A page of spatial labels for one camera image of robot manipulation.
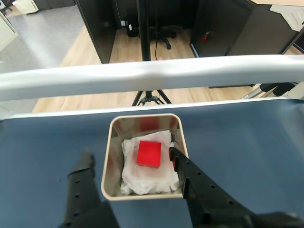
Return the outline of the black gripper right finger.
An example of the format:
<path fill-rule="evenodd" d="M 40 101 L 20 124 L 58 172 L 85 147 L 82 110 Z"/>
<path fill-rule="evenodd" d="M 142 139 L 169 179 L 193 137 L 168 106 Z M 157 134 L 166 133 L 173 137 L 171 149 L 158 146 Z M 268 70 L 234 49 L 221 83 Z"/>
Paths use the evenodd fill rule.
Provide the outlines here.
<path fill-rule="evenodd" d="M 194 228 L 252 228 L 253 213 L 236 202 L 178 149 L 169 148 Z"/>

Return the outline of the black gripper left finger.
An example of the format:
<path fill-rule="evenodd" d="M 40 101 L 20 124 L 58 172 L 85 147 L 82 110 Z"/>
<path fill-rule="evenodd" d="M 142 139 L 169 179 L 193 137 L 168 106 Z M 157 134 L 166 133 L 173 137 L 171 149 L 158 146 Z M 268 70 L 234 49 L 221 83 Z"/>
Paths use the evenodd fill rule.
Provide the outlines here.
<path fill-rule="evenodd" d="M 107 201 L 101 201 L 95 185 L 95 158 L 83 152 L 67 177 L 66 212 L 63 228 L 118 228 Z"/>

